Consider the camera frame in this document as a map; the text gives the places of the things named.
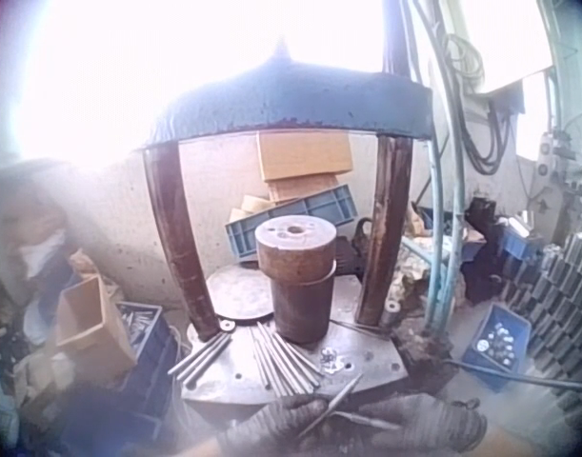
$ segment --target hose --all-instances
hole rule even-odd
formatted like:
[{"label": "hose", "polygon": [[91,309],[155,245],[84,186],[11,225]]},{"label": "hose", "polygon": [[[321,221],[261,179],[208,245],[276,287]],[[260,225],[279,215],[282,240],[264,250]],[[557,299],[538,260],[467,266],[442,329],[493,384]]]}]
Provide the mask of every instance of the hose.
[{"label": "hose", "polygon": [[452,312],[452,296],[455,287],[455,281],[460,271],[461,256],[462,256],[462,234],[464,228],[464,201],[465,201],[465,187],[464,187],[464,154],[462,153],[462,145],[460,143],[461,129],[458,119],[458,108],[456,101],[453,98],[452,85],[450,82],[451,76],[447,71],[445,56],[438,46],[437,38],[434,34],[428,17],[422,9],[419,0],[413,0],[415,10],[424,24],[426,33],[431,41],[432,50],[436,58],[436,63],[441,72],[441,79],[444,89],[444,108],[446,117],[450,124],[451,141],[453,145],[453,164],[454,164],[454,183],[453,183],[453,224],[452,224],[452,253],[448,263],[448,273],[445,278],[445,286],[443,288],[442,299],[439,306],[434,310],[432,317],[431,330],[437,335],[442,335],[445,332],[447,323]]},{"label": "hose", "polygon": [[524,374],[505,373],[503,371],[496,371],[495,369],[466,364],[464,362],[458,362],[457,360],[452,359],[444,360],[443,363],[455,365],[470,371],[490,374],[491,376],[497,376],[498,378],[508,379],[509,381],[515,381],[517,383],[532,384],[534,386],[541,387],[563,388],[565,390],[572,390],[574,392],[582,392],[582,383],[576,383],[574,381],[559,381],[557,379],[536,378],[533,376],[526,376]]}]

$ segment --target cardboard box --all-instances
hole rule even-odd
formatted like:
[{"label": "cardboard box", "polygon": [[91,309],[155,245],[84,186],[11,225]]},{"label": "cardboard box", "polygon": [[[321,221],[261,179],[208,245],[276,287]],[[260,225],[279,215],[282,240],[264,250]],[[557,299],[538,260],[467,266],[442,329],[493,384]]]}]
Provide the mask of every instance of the cardboard box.
[{"label": "cardboard box", "polygon": [[334,174],[314,174],[295,178],[276,179],[268,183],[270,200],[279,204],[307,197],[339,186]]},{"label": "cardboard box", "polygon": [[263,181],[352,170],[350,139],[338,130],[267,130],[257,135]]},{"label": "cardboard box", "polygon": [[78,379],[105,386],[136,365],[119,310],[100,276],[62,291],[55,336],[57,348],[75,363]]}]

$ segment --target gloved hand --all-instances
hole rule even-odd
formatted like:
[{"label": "gloved hand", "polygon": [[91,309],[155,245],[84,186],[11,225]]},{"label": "gloved hand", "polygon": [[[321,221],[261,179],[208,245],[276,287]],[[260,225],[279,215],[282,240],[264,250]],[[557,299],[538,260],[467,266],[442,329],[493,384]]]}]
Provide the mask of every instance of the gloved hand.
[{"label": "gloved hand", "polygon": [[312,395],[298,395],[270,403],[249,420],[217,437],[225,456],[278,455],[320,414],[327,402]]},{"label": "gloved hand", "polygon": [[379,432],[371,438],[374,446],[388,449],[465,452],[481,442],[488,426],[484,415],[449,405],[425,393],[365,405],[359,412],[401,426],[396,431]]}]

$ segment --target blue bin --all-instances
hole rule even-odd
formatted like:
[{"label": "blue bin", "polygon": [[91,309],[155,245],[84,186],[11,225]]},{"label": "blue bin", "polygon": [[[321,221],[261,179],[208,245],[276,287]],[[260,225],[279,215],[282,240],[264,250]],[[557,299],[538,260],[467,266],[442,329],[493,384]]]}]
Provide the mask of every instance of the blue bin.
[{"label": "blue bin", "polygon": [[[510,368],[499,364],[487,354],[479,352],[476,348],[477,342],[486,339],[488,333],[495,331],[494,326],[498,323],[502,324],[514,339],[512,345],[515,353],[515,362]],[[517,373],[522,369],[526,359],[531,331],[532,325],[530,321],[499,305],[492,305],[488,315],[479,326],[479,330],[472,338],[471,344],[464,352],[462,362],[504,373]],[[470,371],[470,373],[479,378],[494,392],[499,392],[509,382],[508,379],[499,378],[491,374],[477,371]]]},{"label": "blue bin", "polygon": [[504,235],[500,241],[500,248],[519,260],[533,257],[544,246],[545,241],[540,235],[522,238],[511,227],[504,228]]}]

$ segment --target window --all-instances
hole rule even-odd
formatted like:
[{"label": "window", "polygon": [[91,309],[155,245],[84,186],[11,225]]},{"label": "window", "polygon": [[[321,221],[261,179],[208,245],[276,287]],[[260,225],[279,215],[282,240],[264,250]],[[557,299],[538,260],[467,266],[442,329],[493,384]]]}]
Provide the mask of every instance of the window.
[{"label": "window", "polygon": [[380,0],[50,0],[14,125],[24,158],[114,160],[180,93],[265,61],[380,71]]},{"label": "window", "polygon": [[547,77],[539,72],[523,80],[525,114],[517,116],[517,155],[529,160],[538,158],[540,139],[549,127]]}]

